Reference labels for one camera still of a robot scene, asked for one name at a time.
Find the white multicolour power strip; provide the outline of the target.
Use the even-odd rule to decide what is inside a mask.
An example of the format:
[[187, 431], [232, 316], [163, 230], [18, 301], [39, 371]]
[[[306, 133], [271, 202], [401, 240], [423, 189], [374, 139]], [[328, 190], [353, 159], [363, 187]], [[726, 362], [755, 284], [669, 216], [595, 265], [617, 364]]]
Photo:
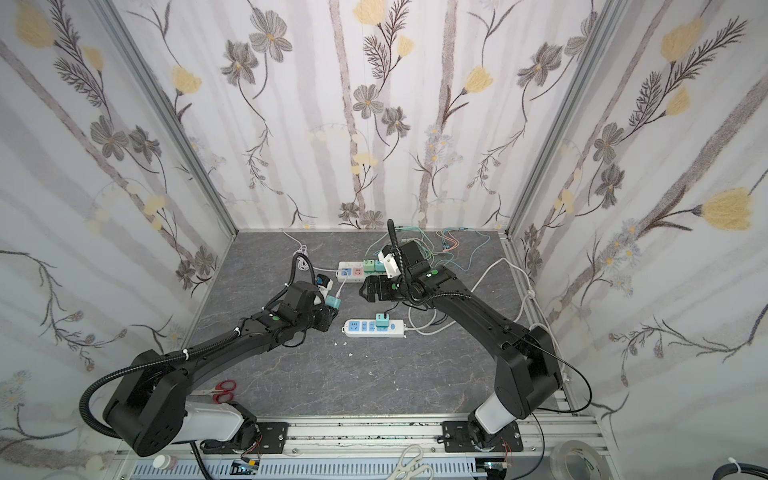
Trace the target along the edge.
[[378, 260], [341, 261], [336, 277], [340, 282], [362, 283], [368, 276], [384, 273], [384, 267]]

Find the white blue power strip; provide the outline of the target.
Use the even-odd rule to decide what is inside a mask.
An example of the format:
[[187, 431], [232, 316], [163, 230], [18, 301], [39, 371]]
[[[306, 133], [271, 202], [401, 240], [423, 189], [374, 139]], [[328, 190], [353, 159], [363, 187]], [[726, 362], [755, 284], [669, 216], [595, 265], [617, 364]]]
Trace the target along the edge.
[[374, 319], [347, 320], [342, 332], [349, 338], [404, 338], [404, 322], [390, 319], [386, 322]]

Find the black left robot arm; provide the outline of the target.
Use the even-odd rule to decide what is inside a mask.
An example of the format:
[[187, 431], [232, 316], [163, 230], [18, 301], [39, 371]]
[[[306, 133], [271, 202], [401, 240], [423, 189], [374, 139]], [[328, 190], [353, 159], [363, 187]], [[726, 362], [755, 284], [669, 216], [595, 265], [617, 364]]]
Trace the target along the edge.
[[213, 453], [243, 453], [263, 438], [255, 414], [237, 402], [197, 401], [197, 388], [251, 357], [297, 347], [296, 335], [325, 332], [339, 303], [328, 297], [332, 280], [315, 269], [300, 281], [296, 270], [257, 313], [225, 333], [166, 354], [143, 352], [131, 365], [88, 386], [78, 403], [83, 422], [123, 440], [141, 457], [171, 444], [192, 443]]

